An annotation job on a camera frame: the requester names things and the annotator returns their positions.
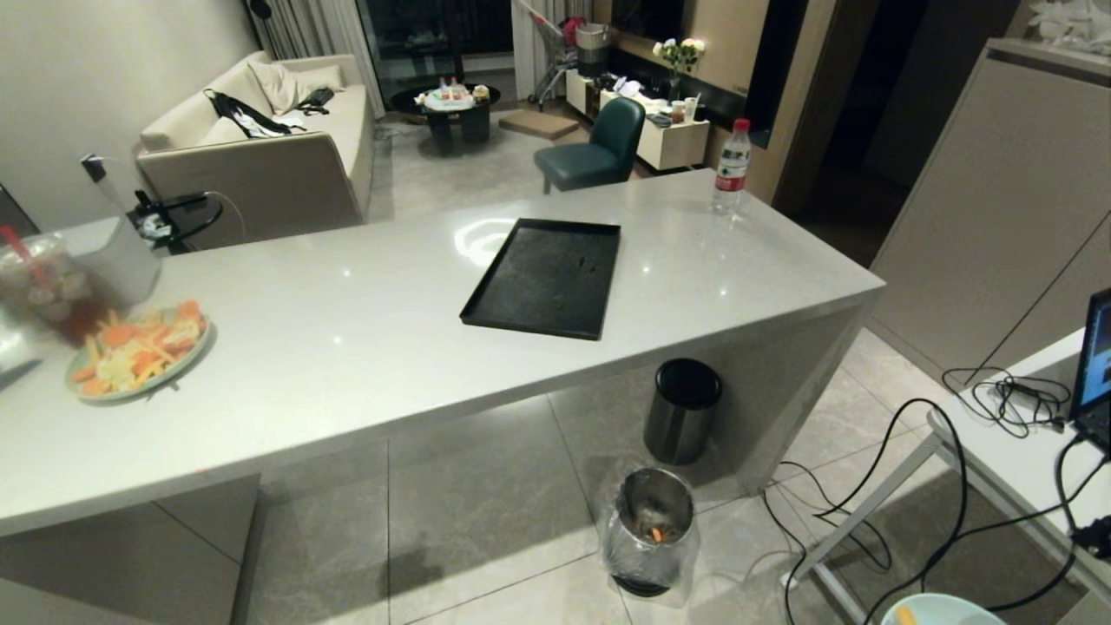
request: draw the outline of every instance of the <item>plastic water bottle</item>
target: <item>plastic water bottle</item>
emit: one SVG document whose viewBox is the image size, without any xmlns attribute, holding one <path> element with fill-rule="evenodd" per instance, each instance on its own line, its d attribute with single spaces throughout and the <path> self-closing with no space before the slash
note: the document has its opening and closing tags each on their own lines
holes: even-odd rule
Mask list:
<svg viewBox="0 0 1111 625">
<path fill-rule="evenodd" d="M 733 122 L 733 133 L 721 149 L 718 161 L 718 178 L 713 183 L 713 201 L 710 208 L 718 214 L 728 214 L 741 203 L 741 191 L 744 189 L 744 178 L 749 172 L 749 157 L 752 154 L 752 143 L 749 141 L 747 119 Z"/>
</svg>

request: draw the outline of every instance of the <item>flower vase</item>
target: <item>flower vase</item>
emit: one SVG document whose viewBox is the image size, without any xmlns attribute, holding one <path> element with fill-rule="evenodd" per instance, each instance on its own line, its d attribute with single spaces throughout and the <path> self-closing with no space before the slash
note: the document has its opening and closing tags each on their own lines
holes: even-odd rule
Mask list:
<svg viewBox="0 0 1111 625">
<path fill-rule="evenodd" d="M 681 80 L 682 80 L 682 77 L 680 77 L 678 73 L 672 74 L 671 78 L 668 79 L 668 87 L 669 87 L 668 88 L 668 101 L 669 102 L 682 99 L 682 97 L 679 94 L 679 83 L 680 83 Z"/>
</svg>

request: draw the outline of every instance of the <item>food on plate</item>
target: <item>food on plate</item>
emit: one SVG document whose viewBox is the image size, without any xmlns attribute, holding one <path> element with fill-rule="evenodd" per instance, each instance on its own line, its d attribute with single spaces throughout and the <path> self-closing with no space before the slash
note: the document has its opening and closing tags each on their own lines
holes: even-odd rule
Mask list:
<svg viewBox="0 0 1111 625">
<path fill-rule="evenodd" d="M 200 343 L 207 323 L 196 301 L 178 305 L 176 314 L 147 312 L 133 322 L 123 323 L 114 310 L 97 335 L 86 337 L 89 365 L 72 374 L 81 393 L 99 397 L 134 391 L 166 373 Z"/>
</svg>

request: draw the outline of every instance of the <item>curtain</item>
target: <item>curtain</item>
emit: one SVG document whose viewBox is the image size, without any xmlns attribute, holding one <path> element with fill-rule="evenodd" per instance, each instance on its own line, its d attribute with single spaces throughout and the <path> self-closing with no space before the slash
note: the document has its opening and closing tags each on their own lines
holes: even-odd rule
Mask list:
<svg viewBox="0 0 1111 625">
<path fill-rule="evenodd" d="M 593 0 L 523 0 L 557 28 L 568 17 L 582 17 L 588 22 L 593 18 Z M 548 71 L 548 56 L 544 42 L 537 32 L 537 24 L 529 17 L 521 0 L 513 0 L 513 70 L 517 78 L 517 95 L 524 99 L 537 88 L 537 82 Z M 557 93 L 562 93 L 558 85 Z"/>
<path fill-rule="evenodd" d="M 353 54 L 370 108 L 376 118 L 386 114 L 378 75 L 370 58 L 356 0 L 268 0 L 272 14 L 260 20 L 262 48 L 274 59 L 303 59 L 330 54 Z"/>
</svg>

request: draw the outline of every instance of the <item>laptop screen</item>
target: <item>laptop screen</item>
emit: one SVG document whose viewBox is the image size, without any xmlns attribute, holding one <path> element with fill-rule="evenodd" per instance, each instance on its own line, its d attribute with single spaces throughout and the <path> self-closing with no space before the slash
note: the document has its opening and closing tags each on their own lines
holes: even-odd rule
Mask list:
<svg viewBox="0 0 1111 625">
<path fill-rule="evenodd" d="M 1092 295 L 1077 372 L 1075 410 L 1111 399 L 1111 289 Z"/>
</svg>

